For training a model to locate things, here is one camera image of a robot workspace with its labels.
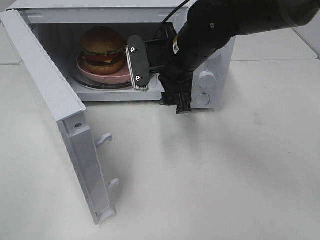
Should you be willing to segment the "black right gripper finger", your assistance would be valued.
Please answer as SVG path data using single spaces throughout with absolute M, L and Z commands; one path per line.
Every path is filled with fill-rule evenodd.
M 165 106 L 176 106 L 176 114 L 191 111 L 193 75 L 182 75 L 174 81 L 168 80 L 162 75 L 159 81 L 164 89 L 161 100 Z

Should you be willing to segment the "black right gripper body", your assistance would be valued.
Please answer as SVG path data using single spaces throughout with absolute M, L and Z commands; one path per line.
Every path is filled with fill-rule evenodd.
M 179 55 L 174 53 L 177 36 L 174 25 L 170 22 L 160 27 L 155 39 L 144 42 L 149 71 L 160 74 L 164 80 L 188 80 L 194 75 Z

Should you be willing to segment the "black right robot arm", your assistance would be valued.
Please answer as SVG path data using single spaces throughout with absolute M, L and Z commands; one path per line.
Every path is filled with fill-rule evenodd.
M 232 37 L 304 26 L 319 9 L 317 0 L 198 0 L 180 31 L 163 21 L 151 41 L 159 50 L 148 55 L 163 104 L 190 111 L 194 71 Z

